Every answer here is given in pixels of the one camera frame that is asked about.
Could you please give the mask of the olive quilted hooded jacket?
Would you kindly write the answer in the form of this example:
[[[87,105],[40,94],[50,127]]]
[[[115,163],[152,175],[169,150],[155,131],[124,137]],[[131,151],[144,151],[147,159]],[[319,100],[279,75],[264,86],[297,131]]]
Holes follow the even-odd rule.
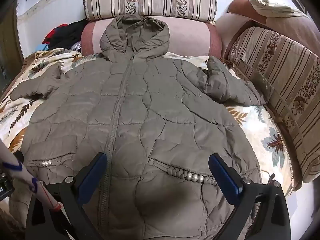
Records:
[[[260,167],[225,103],[260,106],[270,96],[217,58],[207,69],[165,57],[169,28],[151,17],[116,17],[102,57],[66,73],[58,65],[20,83],[40,95],[22,141],[27,169],[48,184],[88,165],[108,165],[87,213],[105,239],[212,239],[231,214],[208,167],[217,153],[254,182]]]

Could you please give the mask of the dark clothes pile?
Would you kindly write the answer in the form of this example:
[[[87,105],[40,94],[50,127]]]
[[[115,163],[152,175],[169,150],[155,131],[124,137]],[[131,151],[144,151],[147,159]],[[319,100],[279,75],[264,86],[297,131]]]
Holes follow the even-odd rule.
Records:
[[[86,25],[88,25],[86,19],[70,24],[61,24],[46,35],[42,44],[47,44],[49,50],[55,48],[70,49],[76,42],[80,42]]]

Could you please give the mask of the leaf-patterned cream blanket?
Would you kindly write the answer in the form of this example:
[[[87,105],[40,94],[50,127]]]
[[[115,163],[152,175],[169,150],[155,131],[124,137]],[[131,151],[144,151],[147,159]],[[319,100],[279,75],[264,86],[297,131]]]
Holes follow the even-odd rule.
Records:
[[[58,64],[63,73],[101,53],[82,55],[80,52],[58,48],[37,51],[24,59],[22,70],[1,97],[1,139],[11,152],[21,148],[25,130],[41,98],[21,98],[12,101],[11,92],[23,81],[41,76],[50,66]],[[272,174],[280,182],[285,197],[295,188],[293,168],[285,140],[265,106],[243,107],[226,104],[225,108],[244,131],[259,161],[261,177],[267,182]]]

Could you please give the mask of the striped floral side cushion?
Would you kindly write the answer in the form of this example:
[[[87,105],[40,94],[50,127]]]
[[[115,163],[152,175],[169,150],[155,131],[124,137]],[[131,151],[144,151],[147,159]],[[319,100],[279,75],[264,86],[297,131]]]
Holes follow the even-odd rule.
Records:
[[[273,90],[269,107],[293,144],[302,181],[319,177],[319,57],[275,31],[246,29],[228,60],[251,81],[261,78]]]

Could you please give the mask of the light blue cloth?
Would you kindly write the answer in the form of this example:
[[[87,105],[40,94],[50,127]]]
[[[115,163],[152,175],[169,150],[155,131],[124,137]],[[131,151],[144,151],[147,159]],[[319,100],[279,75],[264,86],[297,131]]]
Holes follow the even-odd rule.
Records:
[[[49,46],[49,44],[47,44],[47,43],[39,44],[38,46],[36,46],[35,52],[37,52],[37,51],[47,51],[48,50],[48,46]]]

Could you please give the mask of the pink bolster pillow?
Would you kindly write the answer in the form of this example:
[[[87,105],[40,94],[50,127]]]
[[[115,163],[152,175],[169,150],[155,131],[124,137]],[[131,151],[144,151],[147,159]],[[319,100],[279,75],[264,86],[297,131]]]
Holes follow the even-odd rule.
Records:
[[[170,32],[168,51],[180,56],[222,55],[222,41],[214,25],[185,18],[156,16],[167,24]],[[84,56],[100,53],[100,39],[113,18],[89,22],[81,35]]]

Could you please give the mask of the pink corner pillow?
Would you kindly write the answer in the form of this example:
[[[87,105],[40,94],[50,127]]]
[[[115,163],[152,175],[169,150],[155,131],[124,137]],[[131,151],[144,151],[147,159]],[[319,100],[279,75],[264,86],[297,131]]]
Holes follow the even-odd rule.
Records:
[[[266,17],[259,14],[249,0],[234,0],[227,12],[215,23],[222,38],[222,54],[227,55],[232,42],[250,27],[261,27],[280,33],[319,55],[319,29],[306,16]]]

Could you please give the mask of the cream fringed cloth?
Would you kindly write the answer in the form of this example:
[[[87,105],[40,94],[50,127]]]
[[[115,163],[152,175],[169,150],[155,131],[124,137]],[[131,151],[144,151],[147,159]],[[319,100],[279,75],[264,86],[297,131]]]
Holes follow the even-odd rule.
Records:
[[[301,10],[291,7],[281,0],[249,0],[249,2],[258,14],[268,18],[308,18]]]

